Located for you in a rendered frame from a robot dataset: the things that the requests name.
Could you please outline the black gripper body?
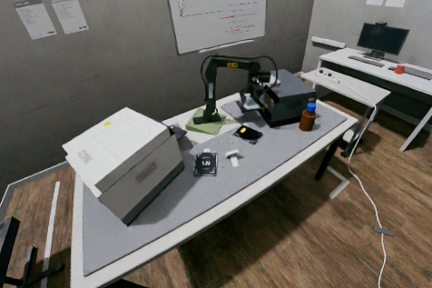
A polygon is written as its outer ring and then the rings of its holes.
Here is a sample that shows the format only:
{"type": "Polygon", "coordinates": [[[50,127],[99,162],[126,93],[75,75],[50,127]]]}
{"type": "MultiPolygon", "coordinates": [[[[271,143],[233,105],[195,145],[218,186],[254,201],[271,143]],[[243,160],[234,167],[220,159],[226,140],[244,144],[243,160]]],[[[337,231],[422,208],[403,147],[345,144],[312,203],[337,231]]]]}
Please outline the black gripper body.
{"type": "Polygon", "coordinates": [[[254,96],[254,93],[247,92],[247,88],[241,88],[241,91],[239,91],[239,93],[241,95],[251,94],[252,96],[254,96]]]}

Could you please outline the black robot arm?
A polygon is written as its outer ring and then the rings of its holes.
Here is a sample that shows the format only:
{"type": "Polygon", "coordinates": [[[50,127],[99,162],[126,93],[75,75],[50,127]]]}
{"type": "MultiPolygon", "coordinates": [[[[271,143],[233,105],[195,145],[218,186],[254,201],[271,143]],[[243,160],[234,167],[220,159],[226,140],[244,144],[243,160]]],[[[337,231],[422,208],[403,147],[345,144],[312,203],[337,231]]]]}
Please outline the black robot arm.
{"type": "Polygon", "coordinates": [[[207,103],[203,110],[203,116],[193,117],[194,124],[207,124],[219,122],[221,120],[218,114],[213,114],[216,108],[215,91],[216,91],[216,75],[218,67],[238,68],[249,71],[247,92],[254,93],[255,98],[261,98],[264,89],[260,83],[269,83],[271,72],[270,70],[260,69],[259,59],[242,59],[234,57],[213,56],[205,71],[207,82],[207,103]],[[259,78],[258,78],[259,76],[259,78]],[[214,78],[215,77],[215,78],[214,78]],[[208,79],[209,78],[209,79],[208,79]],[[213,78],[213,79],[212,79],[213,78]],[[252,88],[253,87],[253,88],[252,88]],[[253,91],[252,91],[253,90],[253,91]]]}

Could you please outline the brown bottle with blue cap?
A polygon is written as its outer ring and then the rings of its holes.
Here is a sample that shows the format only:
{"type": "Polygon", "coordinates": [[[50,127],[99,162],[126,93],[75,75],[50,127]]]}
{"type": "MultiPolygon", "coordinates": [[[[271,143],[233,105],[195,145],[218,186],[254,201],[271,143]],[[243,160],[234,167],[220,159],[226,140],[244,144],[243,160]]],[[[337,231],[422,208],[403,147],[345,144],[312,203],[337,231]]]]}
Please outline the brown bottle with blue cap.
{"type": "Polygon", "coordinates": [[[308,103],[307,109],[302,112],[299,122],[299,129],[303,132],[310,132],[314,125],[317,114],[315,114],[316,105],[308,103]],[[313,113],[312,113],[313,112],[313,113]]]}

